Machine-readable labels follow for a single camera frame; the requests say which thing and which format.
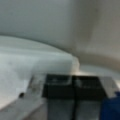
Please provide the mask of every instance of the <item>blue object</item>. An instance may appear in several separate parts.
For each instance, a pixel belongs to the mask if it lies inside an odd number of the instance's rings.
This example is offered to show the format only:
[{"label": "blue object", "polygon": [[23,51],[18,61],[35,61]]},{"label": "blue object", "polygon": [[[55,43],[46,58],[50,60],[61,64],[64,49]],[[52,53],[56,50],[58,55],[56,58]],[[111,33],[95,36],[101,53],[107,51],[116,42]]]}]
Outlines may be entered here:
[{"label": "blue object", "polygon": [[101,106],[100,120],[120,120],[120,96],[106,99]]}]

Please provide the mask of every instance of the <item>white wall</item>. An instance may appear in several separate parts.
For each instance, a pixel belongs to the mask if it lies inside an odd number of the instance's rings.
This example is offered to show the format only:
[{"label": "white wall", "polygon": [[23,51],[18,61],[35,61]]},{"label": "white wall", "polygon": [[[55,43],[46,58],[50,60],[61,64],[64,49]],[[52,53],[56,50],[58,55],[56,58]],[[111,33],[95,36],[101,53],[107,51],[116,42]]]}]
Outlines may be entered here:
[{"label": "white wall", "polygon": [[0,33],[120,70],[120,0],[0,0]]}]

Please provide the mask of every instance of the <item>gray wall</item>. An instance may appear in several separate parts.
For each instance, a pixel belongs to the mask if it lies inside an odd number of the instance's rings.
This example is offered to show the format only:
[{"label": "gray wall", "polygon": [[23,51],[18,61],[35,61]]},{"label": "gray wall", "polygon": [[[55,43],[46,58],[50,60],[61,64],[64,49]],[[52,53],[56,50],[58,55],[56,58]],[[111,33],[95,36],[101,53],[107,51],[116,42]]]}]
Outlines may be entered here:
[{"label": "gray wall", "polygon": [[0,0],[0,33],[120,70],[120,0]]}]

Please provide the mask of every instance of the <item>white curved object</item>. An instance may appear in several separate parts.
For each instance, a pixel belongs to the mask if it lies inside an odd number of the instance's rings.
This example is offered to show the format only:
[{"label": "white curved object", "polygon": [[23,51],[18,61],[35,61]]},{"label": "white curved object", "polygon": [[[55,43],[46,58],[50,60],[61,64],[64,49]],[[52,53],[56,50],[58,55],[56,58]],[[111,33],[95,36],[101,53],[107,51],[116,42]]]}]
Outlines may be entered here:
[{"label": "white curved object", "polygon": [[36,74],[73,74],[79,62],[57,48],[20,38],[0,37],[0,108],[25,92]]}]

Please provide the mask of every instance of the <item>black object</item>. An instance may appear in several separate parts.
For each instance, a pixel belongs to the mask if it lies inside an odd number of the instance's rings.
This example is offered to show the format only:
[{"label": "black object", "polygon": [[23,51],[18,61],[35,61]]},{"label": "black object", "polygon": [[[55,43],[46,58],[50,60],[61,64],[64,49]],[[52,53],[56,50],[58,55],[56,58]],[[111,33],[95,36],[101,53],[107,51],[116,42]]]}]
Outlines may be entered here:
[{"label": "black object", "polygon": [[102,101],[107,97],[96,76],[48,75],[43,97],[48,99],[74,99]]},{"label": "black object", "polygon": [[43,97],[48,99],[48,120],[56,115],[58,120],[64,120],[63,116],[65,120],[76,120],[79,101],[100,102],[107,95],[98,77],[47,75]]}]

